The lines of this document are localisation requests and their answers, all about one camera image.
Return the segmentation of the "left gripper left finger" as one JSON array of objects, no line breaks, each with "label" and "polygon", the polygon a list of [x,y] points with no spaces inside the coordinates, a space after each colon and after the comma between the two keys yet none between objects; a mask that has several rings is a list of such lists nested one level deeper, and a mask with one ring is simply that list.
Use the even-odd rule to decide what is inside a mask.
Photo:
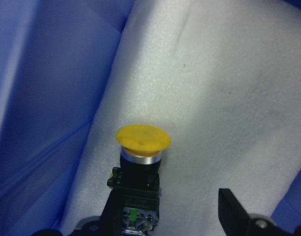
[{"label": "left gripper left finger", "polygon": [[112,190],[100,217],[100,231],[121,231],[123,222],[123,194]]}]

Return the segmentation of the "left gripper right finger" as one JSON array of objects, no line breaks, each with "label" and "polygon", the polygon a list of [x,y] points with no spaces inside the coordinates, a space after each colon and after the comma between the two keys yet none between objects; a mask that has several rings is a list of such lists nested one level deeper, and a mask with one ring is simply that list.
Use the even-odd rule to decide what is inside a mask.
[{"label": "left gripper right finger", "polygon": [[228,188],[218,191],[218,219],[225,235],[247,235],[251,217]]}]

